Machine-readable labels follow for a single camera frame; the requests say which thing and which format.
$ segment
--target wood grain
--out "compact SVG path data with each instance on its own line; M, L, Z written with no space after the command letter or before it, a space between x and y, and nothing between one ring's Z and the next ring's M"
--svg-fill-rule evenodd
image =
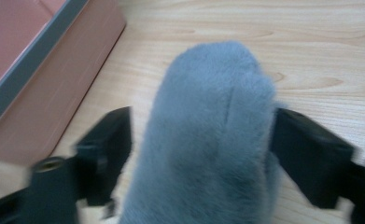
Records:
M131 105L134 151L115 190L121 201L166 68L176 55L203 42L243 42L274 80L277 99L357 146L356 161L365 164L364 0L121 0L119 5L128 25L55 155L72 155L70 147L103 114ZM5 171L0 175L7 178ZM347 201L336 211L314 208L285 176L274 223L348 223L349 209ZM98 209L85 209L82 219L100 223L100 215Z

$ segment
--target wooden table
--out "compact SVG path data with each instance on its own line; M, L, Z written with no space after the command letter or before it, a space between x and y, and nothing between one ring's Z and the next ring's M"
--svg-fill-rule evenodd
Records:
M277 99L359 148L365 164L365 1L121 0L128 25L57 146L70 148L106 112L133 107L133 155L119 178L122 202L152 101L176 55L198 43L235 39L275 82ZM0 163L0 196L23 185L23 168ZM337 211L309 205L284 176L274 223L348 223ZM99 223L99 209L84 209Z

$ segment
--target brown box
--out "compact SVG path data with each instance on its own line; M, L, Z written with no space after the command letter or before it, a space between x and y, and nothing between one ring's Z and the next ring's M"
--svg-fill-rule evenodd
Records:
M1 161L52 152L124 26L116 0L0 0Z

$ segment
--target fluffy gray object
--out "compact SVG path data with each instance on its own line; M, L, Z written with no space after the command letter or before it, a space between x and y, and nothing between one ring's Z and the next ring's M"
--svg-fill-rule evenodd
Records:
M238 42L178 56L158 91L121 224L270 223L274 85Z

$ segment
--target dark edge of box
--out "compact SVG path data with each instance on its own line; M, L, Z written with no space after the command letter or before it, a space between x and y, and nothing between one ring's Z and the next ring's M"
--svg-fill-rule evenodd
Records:
M0 118L89 0L67 0L0 80Z

